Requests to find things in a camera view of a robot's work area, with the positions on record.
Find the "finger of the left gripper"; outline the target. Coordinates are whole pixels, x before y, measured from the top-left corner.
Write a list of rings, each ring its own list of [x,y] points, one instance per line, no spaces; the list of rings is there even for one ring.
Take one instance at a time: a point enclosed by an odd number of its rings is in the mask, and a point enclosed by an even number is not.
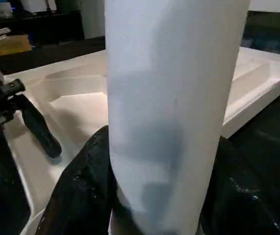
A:
[[[60,143],[50,132],[43,115],[25,95],[19,95],[19,109],[26,127],[38,140],[48,157],[58,158],[62,152]]]

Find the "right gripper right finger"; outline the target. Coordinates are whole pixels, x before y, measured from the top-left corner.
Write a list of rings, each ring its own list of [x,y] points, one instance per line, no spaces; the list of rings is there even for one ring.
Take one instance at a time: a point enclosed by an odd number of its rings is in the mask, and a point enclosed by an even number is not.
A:
[[[280,235],[280,146],[221,137],[200,223],[207,235]]]

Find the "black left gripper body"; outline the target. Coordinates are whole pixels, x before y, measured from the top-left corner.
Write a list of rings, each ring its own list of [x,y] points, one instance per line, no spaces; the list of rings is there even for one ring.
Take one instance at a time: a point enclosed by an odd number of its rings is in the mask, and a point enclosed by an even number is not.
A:
[[[20,98],[25,91],[21,80],[15,79],[0,86],[0,125],[11,121],[17,110],[21,110]]]

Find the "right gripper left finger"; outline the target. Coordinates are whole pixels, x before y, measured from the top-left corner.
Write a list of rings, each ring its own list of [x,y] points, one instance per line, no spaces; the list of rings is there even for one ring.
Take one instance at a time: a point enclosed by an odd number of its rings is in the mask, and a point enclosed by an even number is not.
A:
[[[116,192],[106,125],[63,170],[41,217],[41,233],[107,235]]]

